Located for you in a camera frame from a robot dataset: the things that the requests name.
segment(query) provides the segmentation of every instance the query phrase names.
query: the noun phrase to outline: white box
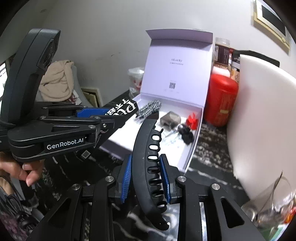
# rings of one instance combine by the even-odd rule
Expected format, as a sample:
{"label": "white box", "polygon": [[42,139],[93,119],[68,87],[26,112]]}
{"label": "white box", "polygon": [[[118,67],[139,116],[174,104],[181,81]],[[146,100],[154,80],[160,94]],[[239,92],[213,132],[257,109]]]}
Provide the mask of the white box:
{"label": "white box", "polygon": [[[139,109],[157,99],[162,103],[159,118],[173,111],[184,123],[195,113],[199,119],[198,129],[193,132],[194,141],[186,145],[172,136],[162,133],[159,154],[165,153],[169,164],[186,172],[194,153],[202,121],[203,109],[209,84],[213,51],[213,34],[193,29],[148,30],[151,45],[146,61],[140,94],[134,98]],[[137,133],[143,120],[132,116],[102,146],[101,149],[123,159],[132,153]],[[156,130],[162,127],[159,119]]]}

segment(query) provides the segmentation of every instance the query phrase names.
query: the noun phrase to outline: red lid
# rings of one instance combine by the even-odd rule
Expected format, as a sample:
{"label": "red lid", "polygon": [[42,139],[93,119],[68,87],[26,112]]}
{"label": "red lid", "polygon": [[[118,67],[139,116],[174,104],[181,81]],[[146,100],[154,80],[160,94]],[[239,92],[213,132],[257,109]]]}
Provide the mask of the red lid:
{"label": "red lid", "polygon": [[210,86],[215,86],[221,90],[236,94],[239,86],[236,81],[224,75],[212,74],[210,76]]}

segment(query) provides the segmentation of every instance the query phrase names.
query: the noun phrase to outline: box flap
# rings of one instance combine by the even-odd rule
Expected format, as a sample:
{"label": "box flap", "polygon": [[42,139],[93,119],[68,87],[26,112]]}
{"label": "box flap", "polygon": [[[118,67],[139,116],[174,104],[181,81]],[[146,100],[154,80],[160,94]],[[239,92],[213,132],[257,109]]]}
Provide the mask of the box flap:
{"label": "box flap", "polygon": [[154,29],[141,93],[204,107],[213,34],[194,29]]}

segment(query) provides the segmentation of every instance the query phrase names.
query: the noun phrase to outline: black marble table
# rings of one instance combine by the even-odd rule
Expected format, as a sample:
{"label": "black marble table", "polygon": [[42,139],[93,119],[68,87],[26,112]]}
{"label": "black marble table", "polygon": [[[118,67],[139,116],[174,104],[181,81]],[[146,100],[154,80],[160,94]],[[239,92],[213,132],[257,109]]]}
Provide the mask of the black marble table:
{"label": "black marble table", "polygon": [[[129,98],[128,91],[109,102],[105,107],[113,107],[124,98]],[[75,183],[94,184],[110,175],[113,168],[121,164],[121,160],[102,150],[97,150],[92,157],[90,160],[81,161],[75,154],[70,153],[45,161],[42,178],[36,183],[38,209],[43,214],[53,207],[71,185]],[[215,128],[205,122],[202,123],[198,144],[185,175],[203,185],[211,185],[213,182],[220,184],[239,206],[249,200],[239,181],[233,176],[227,148],[226,128]],[[113,205],[115,240],[177,240],[178,204],[168,205],[164,217],[170,222],[170,228],[167,231],[159,231],[153,228],[143,216],[136,199],[126,203],[128,204],[122,207]],[[0,211],[0,218],[2,217],[1,220],[5,222],[3,215],[5,214]],[[89,223],[85,229],[85,240],[88,240],[88,232]],[[15,227],[15,224],[13,233],[16,240],[25,240],[24,233]]]}

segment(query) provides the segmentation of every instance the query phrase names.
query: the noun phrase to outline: silver screw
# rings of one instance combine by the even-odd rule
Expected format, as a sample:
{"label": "silver screw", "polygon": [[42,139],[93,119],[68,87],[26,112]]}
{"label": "silver screw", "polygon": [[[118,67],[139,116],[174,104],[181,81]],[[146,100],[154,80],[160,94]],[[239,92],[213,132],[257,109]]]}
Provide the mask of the silver screw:
{"label": "silver screw", "polygon": [[113,181],[114,180],[114,177],[112,177],[112,176],[107,176],[106,178],[105,178],[105,180],[107,181],[107,182],[111,182],[111,181]]}
{"label": "silver screw", "polygon": [[80,184],[74,184],[71,188],[73,190],[78,190],[80,188]]}
{"label": "silver screw", "polygon": [[187,179],[187,178],[184,177],[184,176],[179,176],[179,177],[178,177],[178,180],[179,180],[180,182],[182,182],[182,183],[185,182],[186,179]]}
{"label": "silver screw", "polygon": [[217,183],[213,183],[213,184],[212,184],[212,188],[213,188],[214,190],[219,190],[219,189],[220,189],[220,185],[217,184]]}

